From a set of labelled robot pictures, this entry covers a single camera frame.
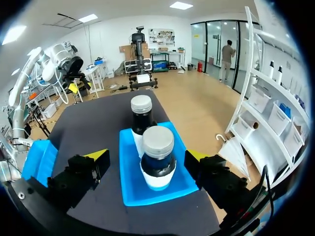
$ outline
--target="pants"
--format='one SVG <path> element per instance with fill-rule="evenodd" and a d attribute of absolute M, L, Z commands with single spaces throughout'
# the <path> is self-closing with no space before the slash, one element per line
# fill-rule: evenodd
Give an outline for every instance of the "pants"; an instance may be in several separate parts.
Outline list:
<path fill-rule="evenodd" d="M 231 68 L 231 63 L 222 61 L 222 67 L 221 67 L 221 72 L 220 72 L 220 79 L 228 79 L 228 75 L 230 73 L 230 68 Z"/>

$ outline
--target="white robotic arm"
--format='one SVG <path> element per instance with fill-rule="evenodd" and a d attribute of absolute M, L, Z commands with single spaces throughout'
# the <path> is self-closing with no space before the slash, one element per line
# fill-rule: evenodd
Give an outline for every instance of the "white robotic arm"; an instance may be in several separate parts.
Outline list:
<path fill-rule="evenodd" d="M 21 95 L 23 87 L 25 86 L 27 79 L 30 77 L 32 70 L 36 63 L 42 66 L 42 78 L 44 81 L 52 85 L 61 86 L 60 79 L 63 79 L 70 84 L 73 78 L 83 78 L 83 73 L 79 73 L 79 70 L 83 64 L 83 61 L 79 57 L 73 57 L 63 45 L 57 44 L 51 50 L 51 58 L 47 56 L 42 48 L 36 48 L 33 50 L 30 58 L 23 67 L 14 88 L 9 96 L 9 106 L 14 108 L 14 115 L 12 119 L 13 130 L 13 142 L 18 143 L 19 138 L 25 137 L 24 131 L 24 109 L 25 99 Z M 16 146 L 18 151 L 27 150 L 26 146 Z"/>

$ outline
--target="red fire extinguisher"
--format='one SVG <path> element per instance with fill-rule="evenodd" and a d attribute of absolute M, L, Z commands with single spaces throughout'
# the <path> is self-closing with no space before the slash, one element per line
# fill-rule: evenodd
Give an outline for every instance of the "red fire extinguisher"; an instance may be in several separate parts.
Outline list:
<path fill-rule="evenodd" d="M 202 72 L 202 63 L 198 62 L 198 72 Z"/>

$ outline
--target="white bottle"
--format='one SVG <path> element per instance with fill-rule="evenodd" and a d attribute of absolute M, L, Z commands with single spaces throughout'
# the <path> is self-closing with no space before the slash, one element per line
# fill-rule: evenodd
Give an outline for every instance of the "white bottle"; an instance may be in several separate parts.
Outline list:
<path fill-rule="evenodd" d="M 272 60 L 270 62 L 270 66 L 269 66 L 269 78 L 272 79 L 274 74 L 274 61 Z"/>
<path fill-rule="evenodd" d="M 282 80 L 282 65 L 279 66 L 278 76 L 276 78 L 276 82 L 278 85 L 281 85 L 281 80 Z"/>
<path fill-rule="evenodd" d="M 152 126 L 143 133 L 144 155 L 140 169 L 148 187 L 161 191 L 168 187 L 176 169 L 172 155 L 174 135 L 163 126 Z"/>

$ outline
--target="person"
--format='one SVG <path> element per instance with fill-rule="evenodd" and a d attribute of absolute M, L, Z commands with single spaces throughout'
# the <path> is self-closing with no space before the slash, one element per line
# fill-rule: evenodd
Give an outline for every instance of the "person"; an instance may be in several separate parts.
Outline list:
<path fill-rule="evenodd" d="M 220 73 L 220 82 L 223 81 L 223 77 L 227 80 L 231 68 L 231 57 L 235 56 L 236 49 L 231 47 L 232 41 L 228 40 L 227 45 L 222 48 L 222 67 Z"/>

